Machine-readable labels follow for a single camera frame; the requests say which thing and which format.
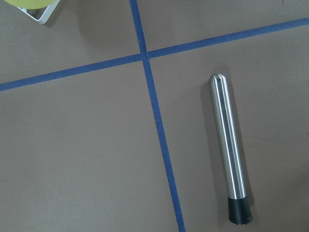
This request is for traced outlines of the steel muddler black tip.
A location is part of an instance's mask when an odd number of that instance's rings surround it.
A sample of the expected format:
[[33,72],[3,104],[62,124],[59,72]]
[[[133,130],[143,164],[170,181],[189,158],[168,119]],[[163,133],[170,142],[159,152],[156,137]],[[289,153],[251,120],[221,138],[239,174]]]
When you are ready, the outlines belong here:
[[236,225],[245,225],[253,217],[246,194],[226,77],[220,73],[213,74],[209,78],[209,87],[225,175],[228,217]]

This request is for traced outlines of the yellow-green cup on rack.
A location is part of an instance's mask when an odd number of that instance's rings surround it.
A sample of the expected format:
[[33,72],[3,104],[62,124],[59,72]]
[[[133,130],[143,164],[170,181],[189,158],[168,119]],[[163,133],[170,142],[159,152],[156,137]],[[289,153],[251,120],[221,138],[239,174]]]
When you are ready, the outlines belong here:
[[41,9],[45,8],[56,0],[5,0],[8,4],[24,9]]

